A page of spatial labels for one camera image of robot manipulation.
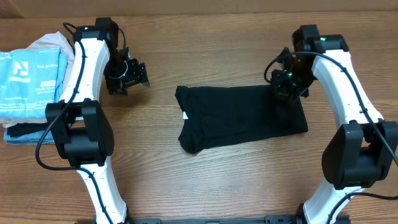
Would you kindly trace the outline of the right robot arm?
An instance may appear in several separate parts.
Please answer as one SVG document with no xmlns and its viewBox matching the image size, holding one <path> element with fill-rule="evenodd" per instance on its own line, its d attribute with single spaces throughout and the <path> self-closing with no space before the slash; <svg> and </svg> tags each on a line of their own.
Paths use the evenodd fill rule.
<svg viewBox="0 0 398 224">
<path fill-rule="evenodd" d="M 322 154 L 323 180 L 295 215 L 268 215 L 266 223 L 349 223 L 344 207 L 384 180 L 397 163 L 397 123 L 386 121 L 373 106 L 355 73 L 342 35 L 321 35 L 315 24 L 292 34 L 293 49 L 285 48 L 268 65 L 265 80 L 277 115 L 287 116 L 300 97 L 318 81 L 333 110 L 336 133 Z"/>
</svg>

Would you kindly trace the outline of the black t-shirt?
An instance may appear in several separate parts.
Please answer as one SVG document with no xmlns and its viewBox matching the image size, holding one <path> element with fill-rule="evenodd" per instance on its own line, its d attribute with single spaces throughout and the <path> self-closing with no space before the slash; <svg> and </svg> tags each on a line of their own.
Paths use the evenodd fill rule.
<svg viewBox="0 0 398 224">
<path fill-rule="evenodd" d="M 204 149 L 306 133 L 299 100 L 284 103 L 263 86 L 178 86 L 184 124 L 178 140 L 190 154 Z"/>
</svg>

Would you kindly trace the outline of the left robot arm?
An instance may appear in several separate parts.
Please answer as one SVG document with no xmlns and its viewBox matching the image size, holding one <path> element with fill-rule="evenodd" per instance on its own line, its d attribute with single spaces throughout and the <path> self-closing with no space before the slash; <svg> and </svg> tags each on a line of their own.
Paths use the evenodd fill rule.
<svg viewBox="0 0 398 224">
<path fill-rule="evenodd" d="M 149 86 L 146 66 L 131 58 L 126 45 L 118 49 L 124 32 L 110 17 L 96 18 L 93 26 L 64 23 L 74 42 L 75 60 L 66 89 L 45 109 L 51 134 L 67 167 L 80 175 L 95 208 L 95 223 L 131 223 L 129 209 L 119 193 L 111 156 L 112 127 L 99 98 L 104 83 L 110 95 L 126 95 L 137 84 Z"/>
</svg>

